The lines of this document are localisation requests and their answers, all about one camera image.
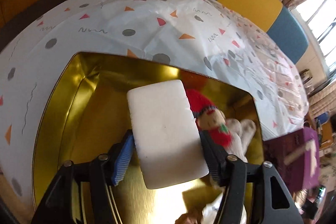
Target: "white sponge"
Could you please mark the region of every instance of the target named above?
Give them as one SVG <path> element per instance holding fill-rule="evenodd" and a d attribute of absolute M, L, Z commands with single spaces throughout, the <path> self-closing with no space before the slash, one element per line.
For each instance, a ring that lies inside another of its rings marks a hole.
<path fill-rule="evenodd" d="M 127 93 L 135 146 L 148 189 L 167 187 L 209 173 L 198 129 L 180 80 Z"/>

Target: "metal bolt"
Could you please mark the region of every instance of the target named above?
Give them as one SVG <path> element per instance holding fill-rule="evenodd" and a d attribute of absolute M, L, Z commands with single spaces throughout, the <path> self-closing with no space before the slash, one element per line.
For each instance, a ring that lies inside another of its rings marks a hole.
<path fill-rule="evenodd" d="M 69 166 L 72 165 L 72 161 L 71 161 L 71 160 L 66 160 L 66 161 L 63 163 L 63 165 L 64 165 L 65 167 L 69 167 Z"/>
<path fill-rule="evenodd" d="M 271 167 L 273 166 L 273 164 L 272 164 L 270 161 L 267 161 L 267 160 L 265 160 L 265 161 L 263 162 L 263 165 L 264 165 L 266 168 L 271 168 Z"/>
<path fill-rule="evenodd" d="M 228 159 L 229 161 L 236 161 L 236 160 L 238 160 L 238 158 L 237 158 L 235 155 L 229 155 L 229 156 L 227 157 L 227 159 Z"/>
<path fill-rule="evenodd" d="M 101 160 L 101 161 L 104 161 L 104 160 L 107 160 L 109 157 L 107 154 L 101 154 L 99 155 L 98 159 Z"/>

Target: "golden tray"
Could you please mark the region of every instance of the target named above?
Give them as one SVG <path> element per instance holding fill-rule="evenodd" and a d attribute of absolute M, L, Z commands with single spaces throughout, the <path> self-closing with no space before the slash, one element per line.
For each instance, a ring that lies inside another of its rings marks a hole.
<path fill-rule="evenodd" d="M 80 52 L 58 79 L 41 118 L 33 157 L 33 197 L 40 203 L 53 176 L 65 160 L 81 163 L 120 142 L 131 128 L 126 93 L 157 82 L 180 79 L 212 100 L 226 117 L 251 119 L 257 125 L 246 157 L 263 162 L 260 124 L 253 97 L 246 91 L 180 68 L 125 56 Z M 93 223 L 90 188 L 83 183 L 87 223 Z M 157 190 L 145 187 L 134 153 L 125 179 L 112 187 L 123 223 L 172 224 L 187 210 L 202 209 L 220 193 L 207 177 Z M 249 215 L 252 187 L 247 185 Z"/>

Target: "yellow cushion panel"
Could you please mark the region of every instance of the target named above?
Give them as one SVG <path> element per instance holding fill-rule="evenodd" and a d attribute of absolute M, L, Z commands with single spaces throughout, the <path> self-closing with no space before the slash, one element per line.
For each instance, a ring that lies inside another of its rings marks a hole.
<path fill-rule="evenodd" d="M 225 7 L 248 18 L 267 32 L 278 17 L 282 3 L 279 0 L 217 0 Z"/>

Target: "doll's face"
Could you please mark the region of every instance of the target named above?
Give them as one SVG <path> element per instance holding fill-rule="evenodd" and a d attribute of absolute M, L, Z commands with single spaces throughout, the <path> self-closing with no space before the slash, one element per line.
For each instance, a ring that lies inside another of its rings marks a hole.
<path fill-rule="evenodd" d="M 210 109 L 200 115 L 196 122 L 201 129 L 211 130 L 225 124 L 225 116 L 219 109 Z"/>

